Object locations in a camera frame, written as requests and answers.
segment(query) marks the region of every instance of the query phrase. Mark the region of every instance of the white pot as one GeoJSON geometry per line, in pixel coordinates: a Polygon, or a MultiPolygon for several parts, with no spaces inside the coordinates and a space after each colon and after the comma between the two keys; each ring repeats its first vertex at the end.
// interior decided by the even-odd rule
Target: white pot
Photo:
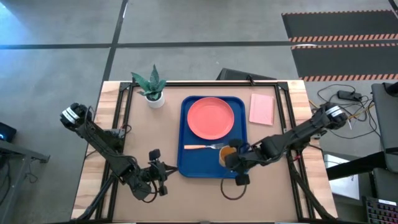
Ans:
{"type": "Polygon", "coordinates": [[[160,98],[156,101],[148,100],[148,97],[145,97],[148,102],[148,106],[151,108],[160,108],[164,104],[164,94],[163,92],[160,93],[160,98]]]}

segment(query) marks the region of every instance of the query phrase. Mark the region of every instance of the silver fork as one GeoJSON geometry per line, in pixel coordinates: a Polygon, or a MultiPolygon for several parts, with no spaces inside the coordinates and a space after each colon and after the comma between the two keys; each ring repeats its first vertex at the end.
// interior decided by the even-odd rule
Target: silver fork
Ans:
{"type": "Polygon", "coordinates": [[[212,149],[221,149],[224,146],[224,143],[211,144],[209,146],[206,145],[184,145],[184,149],[204,149],[210,147],[212,149]]]}

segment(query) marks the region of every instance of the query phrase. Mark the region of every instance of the pink notebook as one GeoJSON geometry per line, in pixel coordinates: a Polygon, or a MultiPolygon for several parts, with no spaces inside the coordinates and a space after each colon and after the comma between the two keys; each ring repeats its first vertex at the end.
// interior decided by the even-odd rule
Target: pink notebook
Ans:
{"type": "Polygon", "coordinates": [[[251,95],[249,121],[272,125],[274,123],[274,97],[253,93],[251,95]]]}

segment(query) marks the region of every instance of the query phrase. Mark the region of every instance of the black floor mat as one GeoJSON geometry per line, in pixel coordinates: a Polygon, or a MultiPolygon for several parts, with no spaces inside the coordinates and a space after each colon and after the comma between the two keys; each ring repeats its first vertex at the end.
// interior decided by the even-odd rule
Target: black floor mat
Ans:
{"type": "Polygon", "coordinates": [[[398,19],[390,10],[282,14],[289,40],[398,39],[398,19]]]}
{"type": "Polygon", "coordinates": [[[398,43],[293,46],[292,53],[308,82],[398,78],[398,43]]]}

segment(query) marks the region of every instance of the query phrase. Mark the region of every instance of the small yellow cup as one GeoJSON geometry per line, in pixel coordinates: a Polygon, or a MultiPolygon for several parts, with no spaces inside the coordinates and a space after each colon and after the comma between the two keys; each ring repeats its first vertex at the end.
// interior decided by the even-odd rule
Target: small yellow cup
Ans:
{"type": "Polygon", "coordinates": [[[236,152],[236,148],[235,147],[231,147],[231,146],[224,146],[220,149],[220,153],[218,156],[218,162],[220,163],[221,166],[225,167],[225,157],[229,154],[232,154],[236,152]]]}

